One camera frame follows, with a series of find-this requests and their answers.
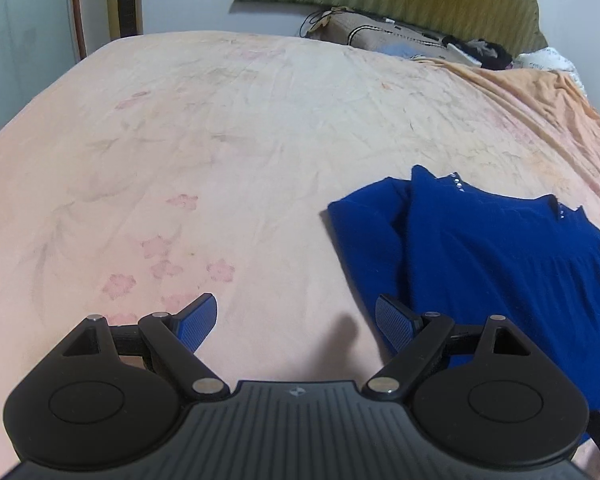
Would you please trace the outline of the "blue beaded sweater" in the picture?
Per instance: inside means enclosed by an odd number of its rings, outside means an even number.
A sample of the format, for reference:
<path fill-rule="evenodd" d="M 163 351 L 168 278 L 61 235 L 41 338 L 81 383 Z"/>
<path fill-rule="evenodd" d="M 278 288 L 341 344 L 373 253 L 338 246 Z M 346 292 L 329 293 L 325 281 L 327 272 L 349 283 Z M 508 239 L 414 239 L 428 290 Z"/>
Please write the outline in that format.
<path fill-rule="evenodd" d="M 336 200 L 328 215 L 368 312 L 388 295 L 464 325 L 504 315 L 600 411 L 600 229 L 583 209 L 417 166 Z"/>

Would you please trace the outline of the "pink bed sheet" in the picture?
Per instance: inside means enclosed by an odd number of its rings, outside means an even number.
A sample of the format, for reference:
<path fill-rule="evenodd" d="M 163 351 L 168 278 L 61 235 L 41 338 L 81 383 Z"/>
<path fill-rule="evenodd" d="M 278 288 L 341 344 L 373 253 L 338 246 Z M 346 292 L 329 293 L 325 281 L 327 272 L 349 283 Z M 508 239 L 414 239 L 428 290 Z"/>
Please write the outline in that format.
<path fill-rule="evenodd" d="M 365 380 L 381 345 L 325 211 L 416 165 L 600 228 L 600 165 L 570 134 L 438 66 L 171 32 L 73 67 L 0 132 L 0 477 L 9 393 L 91 313 L 132 324 L 211 292 L 200 356 L 227 382 Z"/>

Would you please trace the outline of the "orange blanket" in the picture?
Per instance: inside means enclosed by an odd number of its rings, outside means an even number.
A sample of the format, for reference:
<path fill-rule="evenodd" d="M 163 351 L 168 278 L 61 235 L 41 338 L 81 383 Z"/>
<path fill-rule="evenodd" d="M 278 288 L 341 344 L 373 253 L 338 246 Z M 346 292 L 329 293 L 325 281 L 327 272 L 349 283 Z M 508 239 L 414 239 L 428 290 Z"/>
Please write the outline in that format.
<path fill-rule="evenodd" d="M 557 70 L 483 70 L 435 58 L 420 62 L 444 68 L 477 87 L 522 119 L 539 118 L 570 134 L 570 142 L 600 165 L 600 114 L 571 78 Z"/>

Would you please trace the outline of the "dark patterned cloth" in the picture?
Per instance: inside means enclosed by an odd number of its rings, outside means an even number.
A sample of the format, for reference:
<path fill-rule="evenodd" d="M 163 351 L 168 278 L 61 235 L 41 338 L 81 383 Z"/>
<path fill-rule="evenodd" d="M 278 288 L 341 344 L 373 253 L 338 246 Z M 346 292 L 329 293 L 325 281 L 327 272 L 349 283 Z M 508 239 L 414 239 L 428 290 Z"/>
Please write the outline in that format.
<path fill-rule="evenodd" d="M 507 70 L 513 66 L 513 57 L 500 44 L 483 38 L 463 41 L 449 35 L 442 38 L 442 44 L 462 52 L 486 70 Z"/>

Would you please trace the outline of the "patterned pillow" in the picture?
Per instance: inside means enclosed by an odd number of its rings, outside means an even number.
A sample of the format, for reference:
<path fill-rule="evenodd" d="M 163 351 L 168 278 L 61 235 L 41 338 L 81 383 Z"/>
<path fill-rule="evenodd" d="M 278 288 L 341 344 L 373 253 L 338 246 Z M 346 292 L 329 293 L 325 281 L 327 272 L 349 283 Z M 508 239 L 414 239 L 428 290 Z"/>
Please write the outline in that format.
<path fill-rule="evenodd" d="M 323 12 L 308 27 L 306 36 L 410 60 L 438 58 L 457 64 L 481 66 L 478 60 L 454 44 L 444 44 L 444 36 L 440 32 L 344 9 L 332 8 Z"/>

